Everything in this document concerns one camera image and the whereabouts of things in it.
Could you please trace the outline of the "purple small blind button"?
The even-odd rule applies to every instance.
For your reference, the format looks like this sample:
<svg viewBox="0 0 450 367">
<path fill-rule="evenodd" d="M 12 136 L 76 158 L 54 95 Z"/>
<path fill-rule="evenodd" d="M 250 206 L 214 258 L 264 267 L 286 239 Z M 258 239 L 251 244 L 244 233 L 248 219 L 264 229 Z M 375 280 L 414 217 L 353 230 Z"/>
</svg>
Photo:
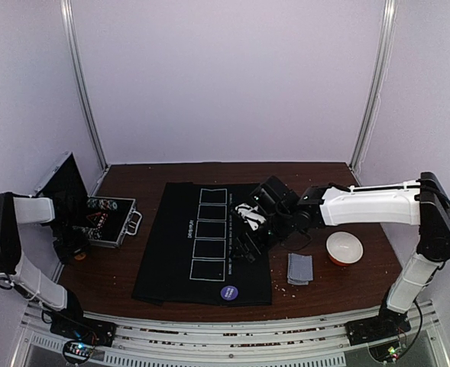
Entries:
<svg viewBox="0 0 450 367">
<path fill-rule="evenodd" d="M 224 286 L 220 290 L 221 298 L 227 302 L 235 300 L 238 297 L 238 295 L 239 295 L 239 291 L 236 288 L 236 286 L 233 286 L 233 285 Z"/>
</svg>

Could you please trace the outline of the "orange big blind button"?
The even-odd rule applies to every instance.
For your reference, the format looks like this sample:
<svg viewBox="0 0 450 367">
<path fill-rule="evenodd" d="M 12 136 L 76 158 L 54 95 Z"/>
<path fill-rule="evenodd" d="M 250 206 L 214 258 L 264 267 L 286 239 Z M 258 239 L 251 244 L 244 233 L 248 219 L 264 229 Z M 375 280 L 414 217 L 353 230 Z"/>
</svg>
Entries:
<svg viewBox="0 0 450 367">
<path fill-rule="evenodd" d="M 75 256 L 75 259 L 76 259 L 77 261 L 82 261 L 82 260 L 85 259 L 85 257 L 86 257 L 86 254 L 85 254 L 85 253 L 81 253 L 81 254 L 76 255 L 76 256 Z"/>
</svg>

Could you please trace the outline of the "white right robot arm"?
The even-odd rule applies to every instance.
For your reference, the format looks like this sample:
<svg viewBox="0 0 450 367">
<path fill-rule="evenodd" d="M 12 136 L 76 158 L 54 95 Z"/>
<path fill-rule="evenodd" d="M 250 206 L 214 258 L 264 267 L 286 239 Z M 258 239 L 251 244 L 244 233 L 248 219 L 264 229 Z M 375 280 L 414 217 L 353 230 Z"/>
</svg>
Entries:
<svg viewBox="0 0 450 367">
<path fill-rule="evenodd" d="M 437 269 L 450 259 L 450 199 L 432 172 L 402 183 L 343 187 L 313 186 L 302 195 L 275 176 L 231 209 L 242 222 L 232 255 L 249 262 L 292 233 L 349 223 L 401 223 L 419 228 L 419 242 L 384 295 L 375 317 L 346 323 L 352 345 L 395 336 L 411 329 L 407 312 Z"/>
</svg>

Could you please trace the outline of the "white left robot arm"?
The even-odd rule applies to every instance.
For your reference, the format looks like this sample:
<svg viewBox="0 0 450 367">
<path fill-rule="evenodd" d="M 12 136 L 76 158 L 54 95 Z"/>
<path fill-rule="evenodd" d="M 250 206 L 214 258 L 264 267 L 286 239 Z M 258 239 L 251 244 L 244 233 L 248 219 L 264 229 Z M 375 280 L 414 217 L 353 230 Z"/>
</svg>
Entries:
<svg viewBox="0 0 450 367">
<path fill-rule="evenodd" d="M 59 322 L 73 339 L 94 338 L 96 332 L 83 317 L 76 295 L 48 278 L 23 252 L 18 227 L 54 220 L 51 199 L 0 193 L 0 288 L 36 300 L 51 314 L 52 324 Z"/>
</svg>

